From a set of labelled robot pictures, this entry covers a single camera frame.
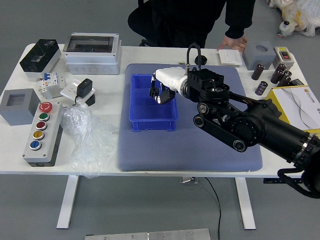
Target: transparent lid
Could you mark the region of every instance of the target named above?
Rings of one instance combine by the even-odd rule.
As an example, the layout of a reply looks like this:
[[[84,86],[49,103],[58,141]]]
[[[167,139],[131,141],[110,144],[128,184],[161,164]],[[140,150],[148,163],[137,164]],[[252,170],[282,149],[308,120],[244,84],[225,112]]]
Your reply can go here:
[[[71,36],[65,52],[111,53],[113,36]]]

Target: gray box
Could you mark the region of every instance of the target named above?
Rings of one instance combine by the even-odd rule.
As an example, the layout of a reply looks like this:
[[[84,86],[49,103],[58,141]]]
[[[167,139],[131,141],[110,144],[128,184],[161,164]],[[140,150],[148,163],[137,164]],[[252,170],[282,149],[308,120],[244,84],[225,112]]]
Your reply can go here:
[[[268,41],[248,41],[242,57],[249,71],[255,70],[258,64],[263,65],[264,69],[268,70],[276,54]]]
[[[0,115],[11,126],[32,124],[39,102],[33,88],[5,90]]]

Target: human hand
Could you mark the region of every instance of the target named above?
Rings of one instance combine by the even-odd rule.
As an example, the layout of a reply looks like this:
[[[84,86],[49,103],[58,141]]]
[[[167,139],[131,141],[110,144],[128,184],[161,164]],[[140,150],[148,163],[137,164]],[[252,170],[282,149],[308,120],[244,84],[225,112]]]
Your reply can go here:
[[[219,51],[220,49],[224,49],[226,46],[233,50],[238,50],[240,53],[244,53],[246,46],[247,46],[248,39],[243,35],[238,39],[232,39],[230,37],[224,36],[223,43],[217,48]]]

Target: blue plastic bin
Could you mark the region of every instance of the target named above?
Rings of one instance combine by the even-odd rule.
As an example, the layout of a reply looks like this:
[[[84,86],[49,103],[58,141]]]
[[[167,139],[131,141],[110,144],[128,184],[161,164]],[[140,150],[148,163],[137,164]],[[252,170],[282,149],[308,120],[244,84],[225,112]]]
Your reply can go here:
[[[178,110],[176,99],[167,104],[158,104],[149,97],[151,74],[133,74],[131,76],[129,120],[132,131],[176,130]]]

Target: robotic arm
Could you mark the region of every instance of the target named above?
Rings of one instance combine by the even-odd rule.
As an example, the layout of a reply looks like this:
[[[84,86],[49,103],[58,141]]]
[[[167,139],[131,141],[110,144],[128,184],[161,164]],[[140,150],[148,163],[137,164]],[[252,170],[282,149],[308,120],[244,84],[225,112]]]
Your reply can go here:
[[[171,101],[176,92],[198,103],[194,124],[238,152],[259,144],[293,163],[295,168],[280,169],[278,176],[301,194],[320,198],[320,140],[317,136],[302,131],[279,119],[281,112],[268,100],[255,100],[235,94],[224,84],[224,76],[206,68],[189,69],[189,51],[186,70],[182,67],[158,69],[152,76],[150,97],[159,104]],[[161,93],[155,87],[161,83]],[[229,100],[246,104],[240,111]],[[302,173],[308,190],[302,188],[286,174]]]

